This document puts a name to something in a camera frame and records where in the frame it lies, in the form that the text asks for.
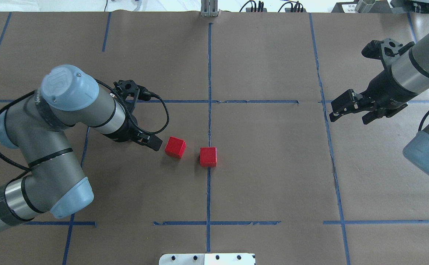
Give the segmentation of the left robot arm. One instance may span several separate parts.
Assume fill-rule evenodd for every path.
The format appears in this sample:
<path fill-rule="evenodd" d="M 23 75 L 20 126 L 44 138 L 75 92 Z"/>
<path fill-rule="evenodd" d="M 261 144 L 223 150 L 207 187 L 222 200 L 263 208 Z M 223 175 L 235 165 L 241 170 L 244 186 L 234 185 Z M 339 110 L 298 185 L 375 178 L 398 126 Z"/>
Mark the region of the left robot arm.
<path fill-rule="evenodd" d="M 154 151 L 160 130 L 142 129 L 132 114 L 138 100 L 162 98 L 119 80 L 111 88 L 73 65 L 54 67 L 38 89 L 0 109 L 0 158 L 23 173 L 0 186 L 0 232 L 50 212 L 70 216 L 94 200 L 67 129 L 87 125 L 115 142 Z"/>

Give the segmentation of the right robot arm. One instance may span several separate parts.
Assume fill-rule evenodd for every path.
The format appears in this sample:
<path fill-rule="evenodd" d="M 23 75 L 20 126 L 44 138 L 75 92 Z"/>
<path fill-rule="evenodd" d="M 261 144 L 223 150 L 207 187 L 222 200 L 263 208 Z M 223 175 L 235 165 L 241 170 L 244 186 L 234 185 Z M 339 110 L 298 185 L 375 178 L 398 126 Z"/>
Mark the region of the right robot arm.
<path fill-rule="evenodd" d="M 392 38 L 372 40 L 361 51 L 363 57 L 380 60 L 381 71 L 364 92 L 348 89 L 331 101 L 331 122 L 351 113 L 365 112 L 367 125 L 391 118 L 411 100 L 429 90 L 429 33 L 417 42 L 400 43 Z M 403 156 L 429 176 L 429 110 L 421 118 L 415 137 L 403 148 Z"/>

